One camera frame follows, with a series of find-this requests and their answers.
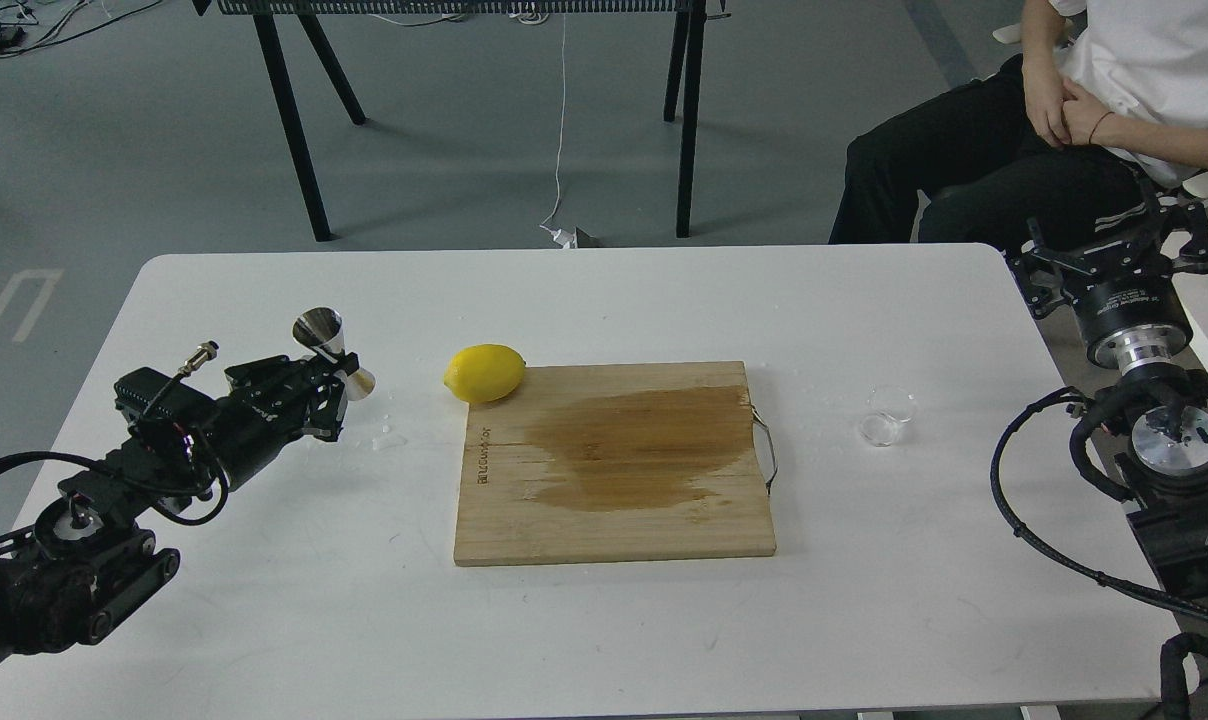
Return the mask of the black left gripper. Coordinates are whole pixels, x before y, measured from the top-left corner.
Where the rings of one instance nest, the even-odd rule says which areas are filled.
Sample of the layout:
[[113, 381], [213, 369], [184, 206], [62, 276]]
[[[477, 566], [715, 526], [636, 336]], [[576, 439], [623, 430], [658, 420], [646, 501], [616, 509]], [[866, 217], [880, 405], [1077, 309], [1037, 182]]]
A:
[[[360, 400], [356, 360], [278, 355], [230, 366], [228, 396], [217, 400], [143, 366], [115, 382], [115, 405], [132, 439], [159, 461], [149, 484], [203, 487], [223, 470], [236, 492], [294, 439], [338, 442], [348, 400]], [[246, 401], [265, 401], [267, 413]]]

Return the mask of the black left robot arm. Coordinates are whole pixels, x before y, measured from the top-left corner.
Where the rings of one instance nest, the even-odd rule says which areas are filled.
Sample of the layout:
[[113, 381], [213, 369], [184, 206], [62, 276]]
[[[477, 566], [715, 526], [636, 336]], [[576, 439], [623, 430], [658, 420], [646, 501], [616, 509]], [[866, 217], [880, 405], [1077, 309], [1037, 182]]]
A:
[[134, 370], [115, 383], [129, 436], [101, 459], [31, 451], [1, 457], [0, 477], [29, 461], [68, 461], [56, 501], [0, 536], [0, 664], [13, 655], [97, 644], [169, 583], [182, 556], [162, 548], [143, 513], [198, 527], [285, 446], [333, 442], [348, 402], [374, 377], [358, 356], [313, 352], [230, 366], [228, 395], [208, 397], [176, 374]]

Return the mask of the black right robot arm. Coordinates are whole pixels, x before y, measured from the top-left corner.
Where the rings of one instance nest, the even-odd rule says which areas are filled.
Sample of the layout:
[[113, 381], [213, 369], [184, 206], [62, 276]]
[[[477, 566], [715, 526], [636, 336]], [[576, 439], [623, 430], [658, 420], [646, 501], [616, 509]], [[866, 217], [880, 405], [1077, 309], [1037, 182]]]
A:
[[[1057, 250], [1035, 219], [1032, 245], [1007, 269], [1035, 318], [1070, 307], [1088, 362], [1116, 370], [1113, 387], [1064, 387], [1026, 406], [998, 439], [991, 492], [1014, 536], [1094, 583], [1208, 625], [1208, 373], [1177, 355], [1194, 337], [1174, 277], [1208, 274], [1208, 220], [1200, 202], [1165, 204], [1139, 182], [1142, 222], [1111, 240]], [[1123, 503], [1158, 588], [1111, 577], [1057, 551], [1014, 511], [1001, 457], [1026, 420], [1055, 405], [1075, 416], [1067, 448], [1085, 482]]]

